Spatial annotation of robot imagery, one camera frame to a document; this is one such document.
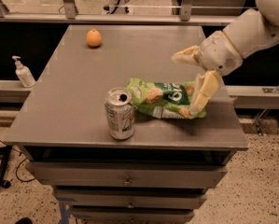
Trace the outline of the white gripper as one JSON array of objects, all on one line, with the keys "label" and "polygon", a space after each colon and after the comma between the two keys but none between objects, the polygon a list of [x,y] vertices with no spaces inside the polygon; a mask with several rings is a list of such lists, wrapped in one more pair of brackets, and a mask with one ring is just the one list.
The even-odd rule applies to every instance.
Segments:
[{"label": "white gripper", "polygon": [[243,58],[222,31],[215,31],[201,45],[178,51],[172,56],[175,63],[201,65],[208,70],[197,75],[194,92],[189,104],[192,115],[200,113],[221,84],[221,76],[227,76],[243,63]]}]

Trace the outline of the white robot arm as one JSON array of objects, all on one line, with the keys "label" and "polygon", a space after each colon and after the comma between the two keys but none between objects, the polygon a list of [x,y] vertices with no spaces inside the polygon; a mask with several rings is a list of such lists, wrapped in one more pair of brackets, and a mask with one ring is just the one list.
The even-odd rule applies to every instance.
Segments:
[{"label": "white robot arm", "polygon": [[176,63],[188,63],[204,70],[195,80],[188,107],[190,115],[206,107],[219,88],[221,78],[240,67],[245,58],[279,44],[279,0],[256,0],[256,5],[223,30],[212,33],[199,46],[172,56]]}]

